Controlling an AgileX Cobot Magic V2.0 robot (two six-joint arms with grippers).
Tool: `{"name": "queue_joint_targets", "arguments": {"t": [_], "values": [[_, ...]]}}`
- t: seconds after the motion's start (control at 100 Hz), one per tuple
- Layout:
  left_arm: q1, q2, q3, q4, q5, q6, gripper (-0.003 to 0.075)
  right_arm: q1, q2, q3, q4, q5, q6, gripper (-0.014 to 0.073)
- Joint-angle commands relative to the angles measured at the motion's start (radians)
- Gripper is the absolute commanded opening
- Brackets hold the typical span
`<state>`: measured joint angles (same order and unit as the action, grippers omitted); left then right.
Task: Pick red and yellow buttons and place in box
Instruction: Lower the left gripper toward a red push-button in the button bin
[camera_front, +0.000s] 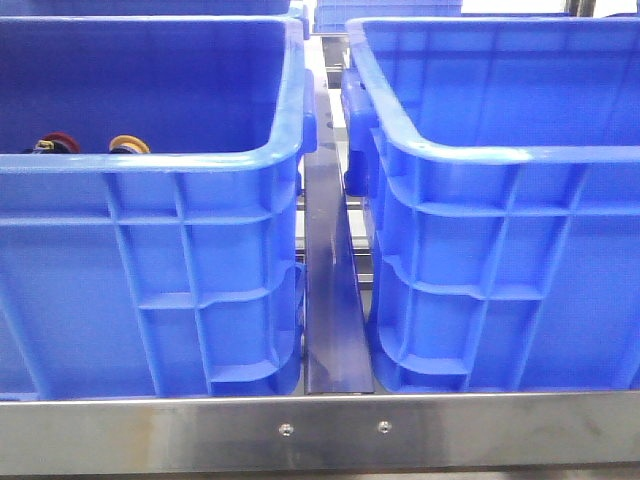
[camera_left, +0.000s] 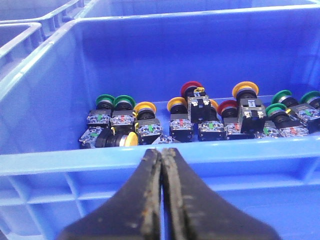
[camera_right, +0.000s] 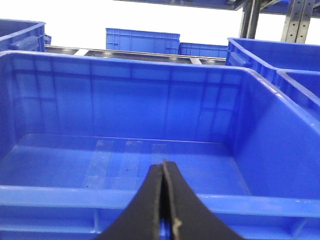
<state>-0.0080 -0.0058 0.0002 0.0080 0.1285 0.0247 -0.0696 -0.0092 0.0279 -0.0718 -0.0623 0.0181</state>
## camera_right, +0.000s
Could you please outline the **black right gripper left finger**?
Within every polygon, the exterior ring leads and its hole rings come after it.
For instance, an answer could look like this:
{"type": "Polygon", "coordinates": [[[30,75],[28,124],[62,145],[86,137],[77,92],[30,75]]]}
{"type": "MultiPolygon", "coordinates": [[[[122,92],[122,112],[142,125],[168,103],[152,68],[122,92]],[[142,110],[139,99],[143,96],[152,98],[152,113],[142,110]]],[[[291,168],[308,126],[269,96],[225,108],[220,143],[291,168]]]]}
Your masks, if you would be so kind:
{"type": "Polygon", "coordinates": [[[97,240],[158,240],[163,166],[153,164],[131,202],[97,240]]]}

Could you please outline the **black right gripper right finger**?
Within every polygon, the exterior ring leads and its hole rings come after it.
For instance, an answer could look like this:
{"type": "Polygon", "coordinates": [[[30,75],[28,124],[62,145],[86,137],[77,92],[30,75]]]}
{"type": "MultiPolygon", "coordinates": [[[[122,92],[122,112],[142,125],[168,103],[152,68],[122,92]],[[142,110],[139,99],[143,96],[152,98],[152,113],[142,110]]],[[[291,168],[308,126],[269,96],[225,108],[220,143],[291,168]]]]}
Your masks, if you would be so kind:
{"type": "Polygon", "coordinates": [[[162,166],[162,216],[171,240],[243,239],[204,205],[175,162],[162,166]]]}

